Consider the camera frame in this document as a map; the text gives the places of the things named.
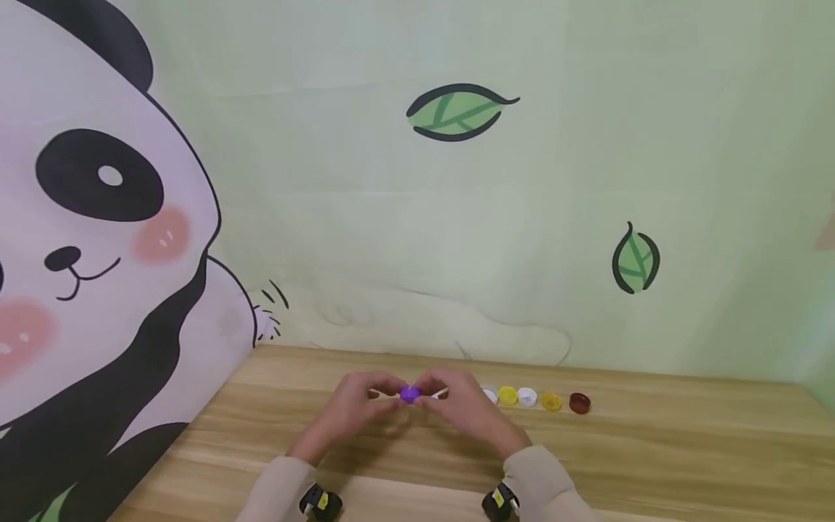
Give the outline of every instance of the leaf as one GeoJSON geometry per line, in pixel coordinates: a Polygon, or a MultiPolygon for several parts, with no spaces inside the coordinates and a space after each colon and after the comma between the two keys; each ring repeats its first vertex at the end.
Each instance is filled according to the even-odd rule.
{"type": "Polygon", "coordinates": [[[418,96],[406,117],[415,132],[427,138],[464,141],[492,127],[504,106],[518,101],[480,85],[451,84],[418,96]]]}
{"type": "Polygon", "coordinates": [[[40,513],[33,516],[29,522],[58,522],[58,517],[61,515],[61,507],[63,506],[64,500],[67,499],[67,495],[69,492],[73,490],[75,486],[70,486],[69,489],[61,493],[49,507],[46,509],[46,512],[41,511],[40,513]]]}
{"type": "Polygon", "coordinates": [[[658,274],[661,255],[655,242],[640,232],[629,230],[615,248],[612,256],[612,273],[621,290],[636,294],[650,287],[658,274]]]}

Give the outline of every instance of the white bottle cap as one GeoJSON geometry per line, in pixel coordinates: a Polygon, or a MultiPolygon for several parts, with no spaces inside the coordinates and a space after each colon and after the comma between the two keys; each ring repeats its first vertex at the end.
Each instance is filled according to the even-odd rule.
{"type": "Polygon", "coordinates": [[[484,395],[487,395],[487,398],[490,399],[490,402],[493,404],[498,404],[498,390],[492,386],[482,386],[481,391],[484,392],[484,395]]]}
{"type": "Polygon", "coordinates": [[[536,392],[531,388],[520,388],[516,393],[519,395],[519,404],[522,406],[526,408],[536,406],[536,392]]]}

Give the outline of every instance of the panda mouth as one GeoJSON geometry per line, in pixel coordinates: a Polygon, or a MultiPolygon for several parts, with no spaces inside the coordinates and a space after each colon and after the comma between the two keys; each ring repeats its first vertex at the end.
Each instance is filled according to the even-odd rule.
{"type": "Polygon", "coordinates": [[[73,289],[73,293],[69,297],[56,297],[56,299],[59,301],[72,301],[78,295],[78,291],[81,290],[81,281],[95,281],[113,270],[121,261],[121,257],[117,258],[112,265],[108,266],[95,276],[82,276],[74,268],[69,267],[69,272],[73,274],[73,277],[75,277],[75,288],[73,289]]]}

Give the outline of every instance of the panda eye patch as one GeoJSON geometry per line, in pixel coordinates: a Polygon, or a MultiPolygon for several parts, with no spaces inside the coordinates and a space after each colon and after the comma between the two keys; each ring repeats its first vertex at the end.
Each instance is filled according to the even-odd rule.
{"type": "Polygon", "coordinates": [[[38,183],[52,201],[107,221],[142,221],[163,204],[154,166],[121,139],[91,129],[52,138],[35,162],[38,183]]]}

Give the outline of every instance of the panda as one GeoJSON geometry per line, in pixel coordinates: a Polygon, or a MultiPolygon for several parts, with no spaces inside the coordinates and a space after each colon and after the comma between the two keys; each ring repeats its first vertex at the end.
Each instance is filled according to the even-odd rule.
{"type": "Polygon", "coordinates": [[[0,520],[106,520],[269,317],[105,0],[0,0],[0,520]]]}

